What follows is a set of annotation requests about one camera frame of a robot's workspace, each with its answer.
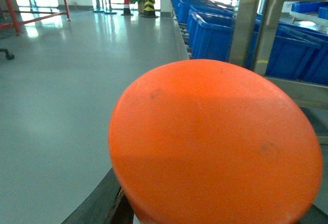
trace metal frame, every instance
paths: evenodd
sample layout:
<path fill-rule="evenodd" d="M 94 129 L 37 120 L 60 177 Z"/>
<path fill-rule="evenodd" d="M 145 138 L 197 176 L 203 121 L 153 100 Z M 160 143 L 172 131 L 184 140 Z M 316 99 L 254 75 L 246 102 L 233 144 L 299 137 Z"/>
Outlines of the metal frame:
<path fill-rule="evenodd" d="M 285 1 L 328 0 L 265 0 L 262 23 L 252 65 L 252 70 L 260 75 L 265 75 L 267 70 L 282 6 Z M 231 63 L 245 66 L 258 4 L 259 0 L 240 0 L 231 45 Z M 328 109 L 328 86 L 271 77 L 267 77 L 267 79 L 280 87 L 301 107 Z M 318 134 L 318 139 L 321 144 L 328 144 L 328 134 Z"/>
<path fill-rule="evenodd" d="M 12 5 L 11 0 L 5 0 L 5 1 L 6 1 L 6 4 L 7 4 L 7 7 L 8 7 L 9 14 L 10 14 L 11 19 L 12 19 L 12 23 L 7 23 L 7 24 L 0 25 L 0 30 L 1 29 L 5 29 L 5 28 L 13 27 L 13 28 L 15 28 L 16 33 L 18 35 L 20 35 L 20 33 L 21 33 L 21 25 L 25 25 L 27 23 L 33 23 L 33 22 L 41 21 L 42 19 L 47 19 L 47 18 L 54 17 L 54 16 L 57 16 L 57 15 L 67 15 L 67 21 L 70 21 L 71 20 L 70 19 L 70 11 L 69 11 L 67 0 L 64 0 L 65 9 L 66 9 L 65 12 L 52 13 L 51 15 L 42 16 L 42 17 L 39 17 L 39 18 L 34 18 L 34 19 L 31 19 L 31 20 L 21 21 L 21 22 L 19 22 L 17 20 L 16 14 L 15 14 L 15 11 L 14 11 L 14 7 Z"/>
<path fill-rule="evenodd" d="M 257 1 L 252 0 L 252 2 L 255 3 L 254 7 L 257 7 Z M 257 39 L 257 45 L 255 48 L 254 59 L 252 64 L 252 70 L 260 75 L 265 75 L 265 72 L 267 70 L 271 49 L 275 39 L 284 2 L 285 0 L 265 0 L 262 23 Z M 244 26 L 245 28 L 242 27 L 242 30 L 243 32 L 245 32 L 245 34 L 243 35 L 243 40 L 243 38 L 241 38 L 241 35 L 238 34 L 237 31 L 235 31 L 232 42 L 232 49 L 236 49 L 239 55 L 237 55 L 238 58 L 233 58 L 236 53 L 231 53 L 232 57 L 230 58 L 231 63 L 243 67 L 245 66 L 245 59 L 247 59 L 248 56 L 248 51 L 245 51 L 245 49 L 247 49 L 249 46 L 248 40 L 249 38 L 251 38 L 254 28 L 254 23 L 249 22 L 247 24 L 243 22 L 246 20 L 246 18 L 247 16 L 243 13 L 237 15 L 236 28 Z M 301 107 L 328 109 L 327 86 L 271 77 L 267 77 L 267 79 L 276 84 L 278 87 L 280 87 Z M 322 145 L 328 144 L 328 134 L 317 134 L 317 136 Z"/>

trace orange and white traffic cone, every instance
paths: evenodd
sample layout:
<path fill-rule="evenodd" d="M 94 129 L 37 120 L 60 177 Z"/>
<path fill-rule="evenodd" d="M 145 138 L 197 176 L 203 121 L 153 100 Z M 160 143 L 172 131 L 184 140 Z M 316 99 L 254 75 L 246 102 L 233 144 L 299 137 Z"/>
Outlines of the orange and white traffic cone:
<path fill-rule="evenodd" d="M 121 15 L 132 15 L 130 10 L 130 0 L 124 0 L 124 10 Z"/>

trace red metal frame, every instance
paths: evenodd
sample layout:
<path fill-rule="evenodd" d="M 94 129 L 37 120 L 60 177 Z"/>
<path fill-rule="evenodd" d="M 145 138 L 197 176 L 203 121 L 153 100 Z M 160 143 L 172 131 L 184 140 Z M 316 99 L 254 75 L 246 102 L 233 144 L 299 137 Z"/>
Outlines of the red metal frame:
<path fill-rule="evenodd" d="M 54 17 L 54 16 L 57 16 L 57 15 L 67 15 L 67 20 L 68 20 L 68 21 L 71 20 L 71 19 L 70 19 L 70 10 L 69 10 L 69 8 L 68 8 L 67 0 L 64 0 L 64 3 L 65 3 L 65 10 L 66 10 L 66 12 L 53 13 L 53 14 L 51 14 L 51 15 L 46 15 L 46 16 L 42 16 L 42 17 L 38 17 L 38 18 L 34 18 L 34 19 L 32 19 L 32 20 L 21 21 L 21 22 L 19 22 L 19 21 L 17 20 L 16 14 L 15 14 L 15 11 L 14 11 L 14 7 L 13 7 L 13 5 L 12 5 L 11 0 L 5 0 L 5 1 L 6 1 L 6 4 L 7 4 L 7 7 L 8 7 L 9 14 L 10 14 L 11 19 L 12 19 L 12 23 L 1 24 L 1 25 L 0 25 L 0 30 L 1 30 L 1 29 L 5 29 L 5 28 L 14 27 L 15 30 L 16 30 L 16 33 L 17 33 L 17 34 L 20 34 L 20 33 L 21 33 L 20 26 L 21 26 L 21 25 L 25 25 L 25 24 L 27 24 L 27 23 L 33 23 L 33 22 L 41 21 L 42 19 L 47 19 L 47 18 Z"/>

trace orange round seat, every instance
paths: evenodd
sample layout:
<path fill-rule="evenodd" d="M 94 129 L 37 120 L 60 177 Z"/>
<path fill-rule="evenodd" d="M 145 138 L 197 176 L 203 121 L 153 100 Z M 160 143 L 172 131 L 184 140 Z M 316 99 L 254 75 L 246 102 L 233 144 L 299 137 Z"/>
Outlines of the orange round seat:
<path fill-rule="evenodd" d="M 295 223 L 322 175 L 299 107 L 262 76 L 214 60 L 167 64 L 132 83 L 109 149 L 145 224 Z"/>

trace traffic cone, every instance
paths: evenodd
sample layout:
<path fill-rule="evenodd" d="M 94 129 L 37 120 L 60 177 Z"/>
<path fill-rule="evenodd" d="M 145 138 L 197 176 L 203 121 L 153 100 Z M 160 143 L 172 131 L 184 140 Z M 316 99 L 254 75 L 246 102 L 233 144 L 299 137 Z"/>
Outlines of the traffic cone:
<path fill-rule="evenodd" d="M 158 17 L 155 15 L 154 3 L 155 3 L 155 0 L 145 0 L 145 11 L 143 12 L 142 17 L 145 17 L 145 18 Z"/>
<path fill-rule="evenodd" d="M 124 10 L 122 15 L 132 15 L 130 10 L 130 0 L 124 0 Z"/>

